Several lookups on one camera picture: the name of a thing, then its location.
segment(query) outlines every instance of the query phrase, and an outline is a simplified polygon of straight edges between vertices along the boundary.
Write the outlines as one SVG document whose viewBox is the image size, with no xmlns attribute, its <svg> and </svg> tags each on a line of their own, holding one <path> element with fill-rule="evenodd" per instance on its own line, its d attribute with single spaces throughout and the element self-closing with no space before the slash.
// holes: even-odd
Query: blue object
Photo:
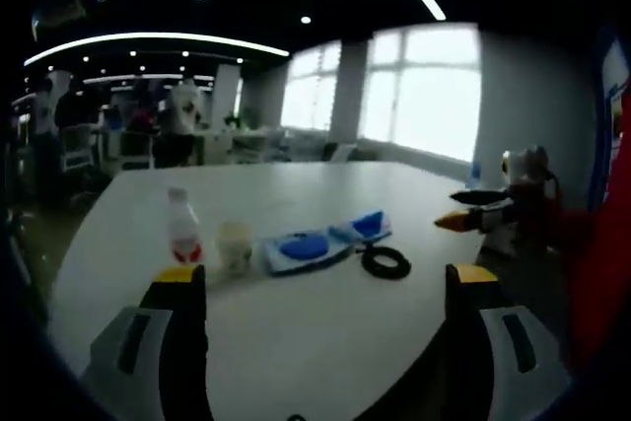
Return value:
<svg viewBox="0 0 631 421">
<path fill-rule="evenodd" d="M 631 69 L 631 56 L 627 44 L 616 34 L 616 31 L 607 27 L 604 28 L 598 40 L 594 52 L 594 86 L 596 89 L 596 154 L 594 169 L 592 171 L 592 181 L 589 190 L 589 209 L 596 211 L 605 197 L 607 182 L 609 179 L 609 164 L 611 161 L 611 151 L 613 137 L 613 125 L 611 123 L 611 98 L 619 93 L 622 85 L 608 86 L 607 90 L 603 85 L 604 60 L 609 51 L 616 43 L 619 43 L 622 55 L 625 59 L 627 70 Z"/>
<path fill-rule="evenodd" d="M 471 164 L 471 174 L 469 175 L 469 181 L 466 183 L 466 189 L 477 189 L 480 187 L 480 181 L 482 180 L 482 165 L 480 162 L 474 161 Z"/>
<path fill-rule="evenodd" d="M 326 229 L 263 241 L 267 269 L 275 276 L 325 268 L 346 257 L 351 249 L 350 243 L 337 239 Z"/>
<path fill-rule="evenodd" d="M 351 224 L 357 232 L 367 239 L 376 236 L 382 231 L 383 221 L 384 211 L 380 211 L 353 221 Z"/>
<path fill-rule="evenodd" d="M 279 249 L 282 254 L 294 260 L 313 260 L 328 253 L 328 240 L 319 234 L 304 235 L 282 244 Z"/>
<path fill-rule="evenodd" d="M 328 228 L 336 239 L 349 244 L 374 244 L 392 234 L 386 212 L 378 211 Z"/>
</svg>

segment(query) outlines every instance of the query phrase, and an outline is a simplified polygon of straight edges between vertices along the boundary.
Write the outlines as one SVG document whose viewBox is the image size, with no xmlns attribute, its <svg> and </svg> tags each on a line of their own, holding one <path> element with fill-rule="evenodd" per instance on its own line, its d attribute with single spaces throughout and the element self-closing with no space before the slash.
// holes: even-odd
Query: white cup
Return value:
<svg viewBox="0 0 631 421">
<path fill-rule="evenodd" d="M 249 271 L 252 254 L 251 229 L 240 222 L 222 224 L 215 238 L 222 268 L 232 276 L 243 276 Z"/>
</svg>

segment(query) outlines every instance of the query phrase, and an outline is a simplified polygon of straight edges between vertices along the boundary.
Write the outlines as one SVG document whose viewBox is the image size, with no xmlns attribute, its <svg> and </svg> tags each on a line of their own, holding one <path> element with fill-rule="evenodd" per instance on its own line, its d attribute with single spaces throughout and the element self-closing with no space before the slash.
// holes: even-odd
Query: plastic bottle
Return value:
<svg viewBox="0 0 631 421">
<path fill-rule="evenodd" d="M 171 252 L 180 263 L 198 263 L 203 250 L 199 221 L 188 202 L 188 193 L 179 187 L 169 188 L 168 232 Z"/>
</svg>

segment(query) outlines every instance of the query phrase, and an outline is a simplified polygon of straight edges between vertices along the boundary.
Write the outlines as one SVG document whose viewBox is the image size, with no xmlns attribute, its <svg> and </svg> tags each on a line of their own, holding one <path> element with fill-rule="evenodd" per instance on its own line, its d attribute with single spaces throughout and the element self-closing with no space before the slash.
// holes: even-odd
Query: cable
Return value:
<svg viewBox="0 0 631 421">
<path fill-rule="evenodd" d="M 373 246 L 368 244 L 366 248 L 356 250 L 362 253 L 362 266 L 375 278 L 385 280 L 401 280 L 410 274 L 412 265 L 403 253 L 389 246 Z M 384 256 L 396 263 L 396 266 L 386 266 L 375 260 L 376 256 Z"/>
</svg>

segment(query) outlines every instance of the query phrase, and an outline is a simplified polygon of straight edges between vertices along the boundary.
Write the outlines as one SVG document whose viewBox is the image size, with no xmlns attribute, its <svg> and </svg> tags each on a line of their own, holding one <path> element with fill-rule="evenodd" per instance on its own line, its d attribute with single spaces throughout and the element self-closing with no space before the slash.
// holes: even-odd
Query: column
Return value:
<svg viewBox="0 0 631 421">
<path fill-rule="evenodd" d="M 368 62 L 367 41 L 343 41 L 328 139 L 357 141 Z"/>
<path fill-rule="evenodd" d="M 215 88 L 210 110 L 211 127 L 221 130 L 224 118 L 233 112 L 237 100 L 237 86 L 241 78 L 241 67 L 234 64 L 221 64 L 215 77 Z"/>
</svg>

